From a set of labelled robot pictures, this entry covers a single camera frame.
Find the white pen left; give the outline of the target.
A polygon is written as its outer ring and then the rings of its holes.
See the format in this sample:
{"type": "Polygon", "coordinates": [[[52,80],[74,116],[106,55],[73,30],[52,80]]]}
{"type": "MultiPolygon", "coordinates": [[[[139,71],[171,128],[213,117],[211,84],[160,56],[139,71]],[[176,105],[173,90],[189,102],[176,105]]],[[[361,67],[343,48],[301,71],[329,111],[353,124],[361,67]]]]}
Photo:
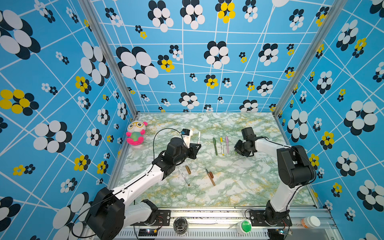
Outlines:
{"type": "Polygon", "coordinates": [[[186,182],[187,186],[190,187],[190,183],[188,182],[186,176],[184,175],[184,173],[181,171],[180,168],[178,168],[178,171],[179,171],[179,173],[181,174],[181,176],[182,176],[182,178],[184,179],[184,181],[186,182]]]}

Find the aluminium frame post right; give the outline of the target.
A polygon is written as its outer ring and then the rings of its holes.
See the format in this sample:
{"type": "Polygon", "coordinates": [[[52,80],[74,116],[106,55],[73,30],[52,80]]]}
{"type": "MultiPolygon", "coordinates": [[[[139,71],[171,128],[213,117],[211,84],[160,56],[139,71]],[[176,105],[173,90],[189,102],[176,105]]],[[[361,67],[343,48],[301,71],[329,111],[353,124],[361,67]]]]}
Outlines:
{"type": "Polygon", "coordinates": [[[311,42],[309,48],[307,49],[302,60],[300,61],[293,79],[290,80],[279,102],[277,103],[277,107],[273,112],[273,115],[276,119],[278,118],[279,113],[281,112],[281,110],[289,100],[289,97],[293,89],[299,83],[301,77],[303,76],[309,64],[311,63],[315,53],[317,52],[318,47],[323,43],[325,37],[328,35],[329,31],[333,27],[335,21],[339,17],[342,9],[344,8],[347,2],[348,2],[347,0],[340,0],[340,1],[337,0],[333,2],[327,19],[324,21],[324,23],[316,33],[313,41],[311,42]]]}

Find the clear glass jar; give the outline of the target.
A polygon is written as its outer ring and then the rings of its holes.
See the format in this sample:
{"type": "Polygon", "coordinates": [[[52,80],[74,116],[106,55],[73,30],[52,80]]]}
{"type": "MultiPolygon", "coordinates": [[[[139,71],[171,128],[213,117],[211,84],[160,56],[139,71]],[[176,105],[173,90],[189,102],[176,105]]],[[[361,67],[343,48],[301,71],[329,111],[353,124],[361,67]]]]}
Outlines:
{"type": "Polygon", "coordinates": [[[174,220],[173,228],[176,234],[178,235],[184,235],[189,228],[189,224],[186,218],[184,217],[178,217],[174,220]]]}

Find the pink white plush toy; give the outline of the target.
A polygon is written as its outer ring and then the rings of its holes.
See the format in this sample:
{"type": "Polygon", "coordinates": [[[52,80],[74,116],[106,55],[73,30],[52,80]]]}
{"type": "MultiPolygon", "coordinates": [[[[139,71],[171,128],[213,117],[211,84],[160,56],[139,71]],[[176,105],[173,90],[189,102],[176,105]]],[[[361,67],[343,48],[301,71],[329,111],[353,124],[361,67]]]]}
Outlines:
{"type": "Polygon", "coordinates": [[[146,133],[147,122],[134,121],[127,127],[127,143],[132,146],[141,145],[144,142],[144,135],[146,133]]]}

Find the aluminium frame post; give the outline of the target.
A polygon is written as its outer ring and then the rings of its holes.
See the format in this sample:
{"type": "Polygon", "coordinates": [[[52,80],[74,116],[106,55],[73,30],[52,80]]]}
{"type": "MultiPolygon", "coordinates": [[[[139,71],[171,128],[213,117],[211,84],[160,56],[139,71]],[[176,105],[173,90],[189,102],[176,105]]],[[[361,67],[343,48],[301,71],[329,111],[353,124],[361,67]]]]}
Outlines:
{"type": "Polygon", "coordinates": [[[93,9],[91,1],[86,0],[79,0],[79,4],[87,18],[87,20],[90,22],[91,27],[93,29],[93,33],[95,35],[95,38],[102,49],[102,52],[106,58],[106,61],[109,65],[109,68],[114,75],[118,88],[120,89],[124,99],[127,102],[127,105],[130,109],[130,112],[133,116],[133,120],[136,120],[138,116],[138,110],[134,104],[133,99],[130,96],[130,93],[128,92],[128,87],[123,79],[123,75],[119,70],[118,64],[116,60],[114,59],[112,50],[110,49],[107,39],[105,37],[105,34],[102,30],[102,26],[99,23],[96,15],[96,11],[93,9]]]}
{"type": "Polygon", "coordinates": [[[340,0],[340,1],[337,0],[333,2],[327,19],[324,21],[324,23],[316,33],[313,41],[311,42],[309,48],[307,49],[302,60],[300,61],[293,79],[290,80],[279,102],[277,103],[277,107],[273,112],[273,115],[276,119],[278,118],[279,113],[281,112],[281,110],[289,100],[289,97],[293,89],[299,83],[301,77],[303,76],[309,64],[311,63],[315,53],[317,52],[318,47],[323,43],[325,37],[328,35],[329,31],[333,27],[335,21],[339,17],[342,9],[344,8],[347,2],[348,2],[347,0],[340,0]]]}

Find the aluminium front rail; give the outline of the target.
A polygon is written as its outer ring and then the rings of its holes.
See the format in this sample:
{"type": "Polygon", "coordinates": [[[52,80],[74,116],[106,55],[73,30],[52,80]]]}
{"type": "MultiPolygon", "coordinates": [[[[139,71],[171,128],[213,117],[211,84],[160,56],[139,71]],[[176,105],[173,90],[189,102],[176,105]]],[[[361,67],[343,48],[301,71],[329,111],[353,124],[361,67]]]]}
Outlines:
{"type": "Polygon", "coordinates": [[[127,226],[113,240],[341,240],[342,236],[329,211],[325,209],[295,207],[289,213],[291,227],[253,227],[250,233],[240,235],[236,224],[250,220],[247,210],[261,208],[170,208],[169,226],[127,226]],[[301,219],[316,216],[321,225],[306,229],[301,219]],[[178,217],[187,219],[189,228],[184,235],[174,231],[173,223],[178,217]]]}

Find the white pill bottle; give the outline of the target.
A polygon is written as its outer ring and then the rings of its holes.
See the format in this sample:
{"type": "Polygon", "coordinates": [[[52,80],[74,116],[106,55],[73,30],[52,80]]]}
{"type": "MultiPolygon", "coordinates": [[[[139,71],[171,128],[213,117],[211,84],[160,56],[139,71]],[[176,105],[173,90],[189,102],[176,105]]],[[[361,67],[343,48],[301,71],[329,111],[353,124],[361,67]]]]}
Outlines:
{"type": "Polygon", "coordinates": [[[309,216],[301,219],[301,224],[306,229],[317,228],[321,225],[321,221],[316,216],[309,216]]]}

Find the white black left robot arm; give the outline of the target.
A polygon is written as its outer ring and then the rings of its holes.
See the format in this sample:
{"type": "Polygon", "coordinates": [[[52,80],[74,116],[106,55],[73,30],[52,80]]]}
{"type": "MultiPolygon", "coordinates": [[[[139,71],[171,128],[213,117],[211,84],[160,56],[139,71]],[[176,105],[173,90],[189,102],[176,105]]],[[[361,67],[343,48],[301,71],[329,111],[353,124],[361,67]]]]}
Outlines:
{"type": "Polygon", "coordinates": [[[185,145],[181,138],[172,138],[149,169],[119,187],[103,188],[97,193],[87,212],[87,225],[99,239],[112,240],[127,226],[155,223],[158,207],[149,200],[134,205],[134,200],[163,181],[178,164],[186,159],[195,160],[201,147],[200,144],[185,145]]]}

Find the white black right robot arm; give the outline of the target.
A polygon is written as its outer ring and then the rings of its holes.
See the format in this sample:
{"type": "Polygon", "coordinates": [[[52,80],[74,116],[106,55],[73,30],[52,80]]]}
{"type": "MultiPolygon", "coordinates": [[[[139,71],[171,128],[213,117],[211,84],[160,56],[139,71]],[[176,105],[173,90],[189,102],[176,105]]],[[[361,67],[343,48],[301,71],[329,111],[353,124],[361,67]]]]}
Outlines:
{"type": "Polygon", "coordinates": [[[314,167],[305,149],[287,146],[258,137],[253,128],[242,129],[243,140],[235,144],[235,151],[243,157],[252,157],[257,152],[268,154],[277,160],[280,184],[275,195],[267,202],[265,221],[273,226],[287,220],[290,206],[299,190],[315,180],[314,167]]]}

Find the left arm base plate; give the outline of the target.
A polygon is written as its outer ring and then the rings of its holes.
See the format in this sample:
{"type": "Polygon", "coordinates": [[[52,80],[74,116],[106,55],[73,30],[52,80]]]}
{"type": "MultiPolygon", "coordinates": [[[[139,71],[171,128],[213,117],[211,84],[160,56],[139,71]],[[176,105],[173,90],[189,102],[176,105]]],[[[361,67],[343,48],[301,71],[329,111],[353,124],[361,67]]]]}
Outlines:
{"type": "Polygon", "coordinates": [[[132,226],[169,226],[171,219],[171,210],[155,210],[143,222],[137,222],[132,226]]]}

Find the dark green pen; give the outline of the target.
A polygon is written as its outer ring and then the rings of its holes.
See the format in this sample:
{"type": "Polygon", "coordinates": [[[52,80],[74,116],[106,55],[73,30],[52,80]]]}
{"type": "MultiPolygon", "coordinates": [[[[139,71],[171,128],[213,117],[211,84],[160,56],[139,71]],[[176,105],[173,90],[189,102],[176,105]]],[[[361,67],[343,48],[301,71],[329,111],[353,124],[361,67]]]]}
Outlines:
{"type": "Polygon", "coordinates": [[[213,138],[213,144],[214,144],[215,154],[216,154],[216,156],[218,156],[217,141],[215,138],[213,138]]]}

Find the pink pen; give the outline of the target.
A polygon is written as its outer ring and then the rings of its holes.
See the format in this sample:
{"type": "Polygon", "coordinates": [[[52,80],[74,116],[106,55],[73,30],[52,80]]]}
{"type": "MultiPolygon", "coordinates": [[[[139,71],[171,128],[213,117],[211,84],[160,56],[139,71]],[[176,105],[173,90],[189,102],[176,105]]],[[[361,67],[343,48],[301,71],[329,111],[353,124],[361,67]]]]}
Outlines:
{"type": "Polygon", "coordinates": [[[226,148],[227,148],[227,154],[230,154],[230,144],[229,144],[228,136],[226,136],[226,148]]]}

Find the green push button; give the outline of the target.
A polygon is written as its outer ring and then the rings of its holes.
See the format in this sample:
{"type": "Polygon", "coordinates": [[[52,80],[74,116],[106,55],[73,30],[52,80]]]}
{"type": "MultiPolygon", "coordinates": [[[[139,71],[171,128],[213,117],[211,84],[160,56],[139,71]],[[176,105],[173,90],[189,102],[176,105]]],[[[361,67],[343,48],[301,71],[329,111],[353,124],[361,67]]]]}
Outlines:
{"type": "Polygon", "coordinates": [[[252,230],[252,224],[247,220],[242,220],[236,224],[236,230],[240,235],[248,234],[252,230]]]}

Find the white pen yellow end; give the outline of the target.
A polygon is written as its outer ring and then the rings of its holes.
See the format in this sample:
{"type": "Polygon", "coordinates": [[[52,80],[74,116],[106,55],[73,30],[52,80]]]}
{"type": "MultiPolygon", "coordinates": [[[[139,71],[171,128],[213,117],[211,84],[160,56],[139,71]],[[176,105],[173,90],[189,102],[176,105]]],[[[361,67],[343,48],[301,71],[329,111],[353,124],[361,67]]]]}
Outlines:
{"type": "Polygon", "coordinates": [[[224,152],[224,141],[223,141],[222,137],[220,137],[220,143],[221,143],[221,152],[222,152],[222,155],[224,156],[225,155],[225,152],[224,152]]]}

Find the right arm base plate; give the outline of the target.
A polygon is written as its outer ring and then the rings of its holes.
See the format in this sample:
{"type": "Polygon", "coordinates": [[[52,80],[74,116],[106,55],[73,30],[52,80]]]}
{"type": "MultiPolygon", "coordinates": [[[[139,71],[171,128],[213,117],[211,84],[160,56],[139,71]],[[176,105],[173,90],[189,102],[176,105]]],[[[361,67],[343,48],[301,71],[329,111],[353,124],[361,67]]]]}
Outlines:
{"type": "Polygon", "coordinates": [[[246,216],[253,227],[291,227],[292,221],[289,213],[275,212],[274,210],[247,210],[246,216]]]}

